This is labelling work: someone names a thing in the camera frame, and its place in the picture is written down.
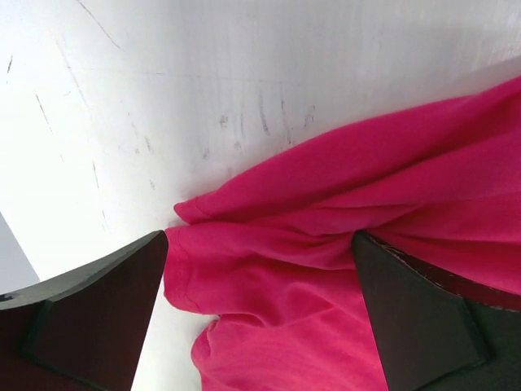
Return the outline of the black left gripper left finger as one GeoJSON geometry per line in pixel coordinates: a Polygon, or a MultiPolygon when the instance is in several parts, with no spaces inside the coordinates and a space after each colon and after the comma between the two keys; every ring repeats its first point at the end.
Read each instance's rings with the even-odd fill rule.
{"type": "Polygon", "coordinates": [[[154,231],[89,264],[1,295],[3,390],[129,390],[168,241],[154,231]]]}

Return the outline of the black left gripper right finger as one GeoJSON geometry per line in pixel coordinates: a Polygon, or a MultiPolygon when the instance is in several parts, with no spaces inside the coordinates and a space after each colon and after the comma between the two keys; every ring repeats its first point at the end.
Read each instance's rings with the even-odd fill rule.
{"type": "Polygon", "coordinates": [[[520,297],[364,231],[353,258],[390,390],[518,390],[520,297]]]}

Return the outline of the pink t shirt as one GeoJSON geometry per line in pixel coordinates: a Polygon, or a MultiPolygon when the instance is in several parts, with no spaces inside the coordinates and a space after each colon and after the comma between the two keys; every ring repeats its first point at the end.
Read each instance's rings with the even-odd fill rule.
{"type": "Polygon", "coordinates": [[[519,293],[520,81],[332,130],[175,211],[164,294],[212,316],[203,389],[384,390],[352,236],[519,293]]]}

